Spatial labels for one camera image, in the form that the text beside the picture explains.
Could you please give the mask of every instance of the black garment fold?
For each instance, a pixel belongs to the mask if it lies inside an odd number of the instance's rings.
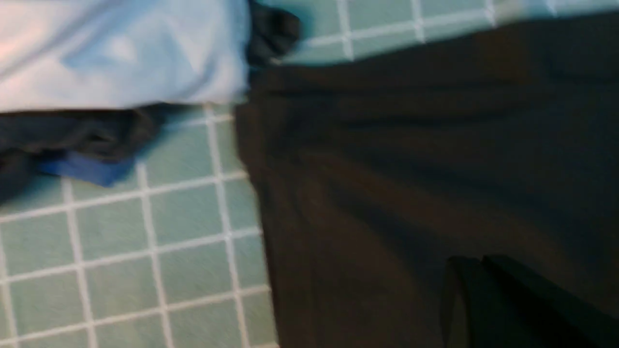
[[[155,139],[162,123],[161,114],[140,109],[0,114],[0,204],[28,185],[34,156],[71,150],[117,162]]]
[[[453,255],[619,316],[618,32],[534,20],[258,75],[236,133],[282,348],[441,346]]]
[[[250,65],[265,67],[292,50],[301,37],[301,21],[288,11],[249,0],[251,37],[246,56]]]
[[[447,261],[441,331],[447,348],[614,348],[619,320],[504,255]]]

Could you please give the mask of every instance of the light blue fabric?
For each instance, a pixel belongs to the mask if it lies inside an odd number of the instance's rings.
[[[226,103],[247,0],[1,0],[0,112]]]

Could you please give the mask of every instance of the dark fabric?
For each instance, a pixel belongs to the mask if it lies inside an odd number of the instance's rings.
[[[74,151],[52,152],[37,158],[39,172],[68,176],[102,187],[112,187],[117,181],[125,178],[133,166],[133,158],[102,162]]]
[[[162,121],[161,115],[143,110],[0,114],[0,204],[27,185],[35,170],[30,157],[71,150],[100,162],[120,162],[154,139]]]
[[[282,348],[442,346],[453,255],[619,316],[618,32],[539,20],[258,76],[236,133]]]
[[[301,37],[301,21],[288,11],[249,0],[251,38],[246,56],[250,65],[264,67],[291,51]]]

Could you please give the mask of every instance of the tiled floor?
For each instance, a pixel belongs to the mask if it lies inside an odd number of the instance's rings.
[[[270,0],[299,15],[288,63],[359,59],[619,0]],[[256,206],[226,107],[169,107],[113,189],[41,177],[0,207],[0,348],[276,347]]]

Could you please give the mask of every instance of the crumpled fabric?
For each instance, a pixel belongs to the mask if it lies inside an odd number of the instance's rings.
[[[29,184],[38,156],[68,150],[101,163],[123,162],[155,139],[163,121],[148,108],[0,115],[0,204]]]
[[[301,38],[301,20],[288,11],[250,0],[251,39],[247,60],[251,66],[265,67],[294,49]]]
[[[87,181],[102,187],[112,187],[129,174],[134,159],[102,162],[75,151],[60,151],[37,159],[39,172]]]
[[[248,0],[0,1],[0,112],[227,103]]]

